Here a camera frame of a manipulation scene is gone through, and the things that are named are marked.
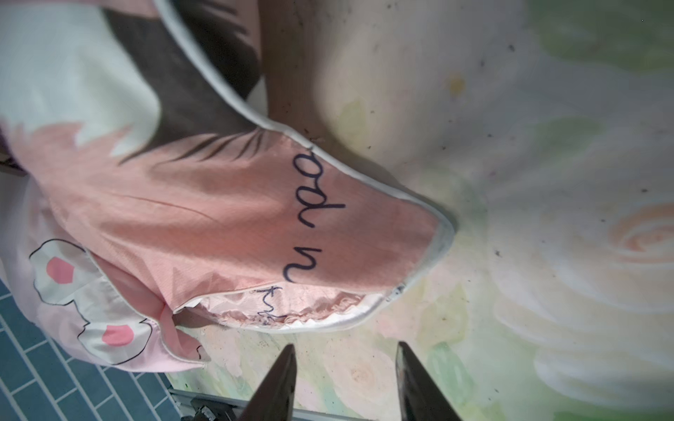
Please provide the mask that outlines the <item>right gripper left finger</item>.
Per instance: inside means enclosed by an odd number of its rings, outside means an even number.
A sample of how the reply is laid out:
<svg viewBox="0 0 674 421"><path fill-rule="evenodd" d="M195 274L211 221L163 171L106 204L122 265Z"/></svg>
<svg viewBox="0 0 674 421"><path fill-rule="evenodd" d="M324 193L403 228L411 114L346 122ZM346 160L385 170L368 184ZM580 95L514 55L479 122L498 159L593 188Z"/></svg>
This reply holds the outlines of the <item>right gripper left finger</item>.
<svg viewBox="0 0 674 421"><path fill-rule="evenodd" d="M289 421L297 380L295 347L287 345L245 407L240 421Z"/></svg>

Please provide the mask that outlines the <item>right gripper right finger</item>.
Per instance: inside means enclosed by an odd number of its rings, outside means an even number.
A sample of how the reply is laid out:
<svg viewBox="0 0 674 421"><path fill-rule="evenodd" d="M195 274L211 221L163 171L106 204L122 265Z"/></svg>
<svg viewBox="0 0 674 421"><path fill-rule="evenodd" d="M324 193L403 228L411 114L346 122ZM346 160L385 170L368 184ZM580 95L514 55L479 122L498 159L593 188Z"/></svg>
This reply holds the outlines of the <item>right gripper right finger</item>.
<svg viewBox="0 0 674 421"><path fill-rule="evenodd" d="M410 346L398 343L396 354L398 400L403 421L461 421Z"/></svg>

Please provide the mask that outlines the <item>light pink cartoon pillow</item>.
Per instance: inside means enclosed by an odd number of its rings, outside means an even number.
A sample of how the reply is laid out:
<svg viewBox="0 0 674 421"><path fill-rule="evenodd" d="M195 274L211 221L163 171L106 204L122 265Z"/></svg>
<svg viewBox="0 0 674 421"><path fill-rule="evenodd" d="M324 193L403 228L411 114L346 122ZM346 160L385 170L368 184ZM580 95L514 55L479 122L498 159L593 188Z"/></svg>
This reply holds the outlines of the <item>light pink cartoon pillow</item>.
<svg viewBox="0 0 674 421"><path fill-rule="evenodd" d="M162 373L210 361L161 298L57 223L28 176L1 176L1 280L24 316L81 361Z"/></svg>

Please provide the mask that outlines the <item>salmon pink feather pillow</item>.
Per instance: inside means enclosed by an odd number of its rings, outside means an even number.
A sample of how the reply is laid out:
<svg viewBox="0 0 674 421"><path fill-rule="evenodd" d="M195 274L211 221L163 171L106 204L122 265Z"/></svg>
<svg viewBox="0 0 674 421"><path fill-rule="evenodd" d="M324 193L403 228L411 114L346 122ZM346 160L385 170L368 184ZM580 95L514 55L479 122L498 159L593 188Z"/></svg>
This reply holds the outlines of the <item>salmon pink feather pillow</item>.
<svg viewBox="0 0 674 421"><path fill-rule="evenodd" d="M355 324L454 228L256 110L252 1L4 1L1 136L54 218L139 310L225 326Z"/></svg>

